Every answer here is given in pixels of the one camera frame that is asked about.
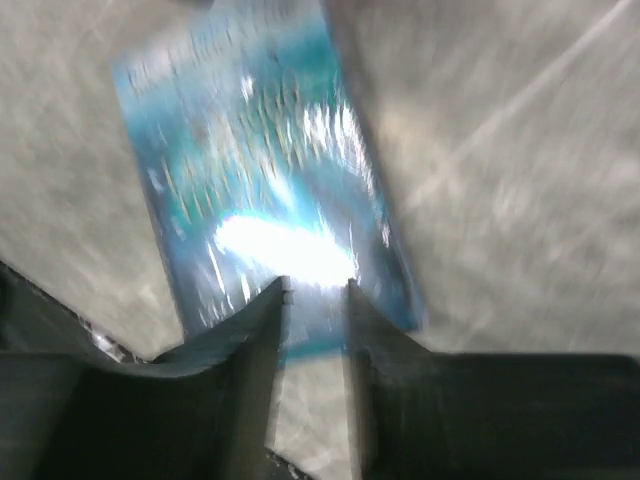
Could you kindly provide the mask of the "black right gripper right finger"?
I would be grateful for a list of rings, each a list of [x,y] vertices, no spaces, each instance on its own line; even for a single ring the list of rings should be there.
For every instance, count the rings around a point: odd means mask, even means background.
[[[639,362],[617,354],[444,353],[347,288],[364,479],[635,479]]]

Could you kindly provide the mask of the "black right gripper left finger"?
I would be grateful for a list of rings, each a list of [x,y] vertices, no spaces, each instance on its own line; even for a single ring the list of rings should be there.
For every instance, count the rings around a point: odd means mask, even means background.
[[[283,278],[150,363],[1,347],[5,479],[266,479]]]

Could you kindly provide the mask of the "teal hardcover book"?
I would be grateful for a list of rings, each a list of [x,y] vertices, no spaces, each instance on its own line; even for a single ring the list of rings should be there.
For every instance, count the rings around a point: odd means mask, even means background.
[[[218,2],[113,81],[186,337],[279,276],[289,358],[343,346],[349,280],[398,328],[424,324],[322,2]]]

